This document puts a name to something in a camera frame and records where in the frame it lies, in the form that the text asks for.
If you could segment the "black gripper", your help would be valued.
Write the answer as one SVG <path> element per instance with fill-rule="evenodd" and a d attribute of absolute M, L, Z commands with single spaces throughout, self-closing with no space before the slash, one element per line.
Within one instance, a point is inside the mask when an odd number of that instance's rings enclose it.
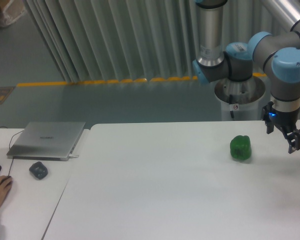
<path fill-rule="evenodd" d="M 288 153 L 292 154 L 300 150 L 300 129 L 296 127 L 299 109 L 284 112 L 276 110 L 273 108 L 273 105 L 274 103 L 270 101 L 261 111 L 261 120 L 266 125 L 266 133 L 271 134 L 274 131 L 274 127 L 283 132 L 283 136 L 289 144 Z"/>

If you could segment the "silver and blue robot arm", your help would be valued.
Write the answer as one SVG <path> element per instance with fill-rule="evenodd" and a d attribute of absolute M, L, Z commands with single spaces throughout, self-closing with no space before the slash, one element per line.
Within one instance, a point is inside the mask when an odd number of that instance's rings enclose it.
<path fill-rule="evenodd" d="M 199 53 L 193 69 L 202 83 L 224 78 L 244 83 L 252 77 L 253 64 L 271 80 L 271 98 L 262 108 L 267 133 L 278 129 L 290 153 L 300 150 L 300 3 L 297 0 L 264 0 L 262 4 L 280 22 L 279 36 L 256 33 L 243 48 L 238 43 L 221 47 L 224 0 L 197 0 Z"/>

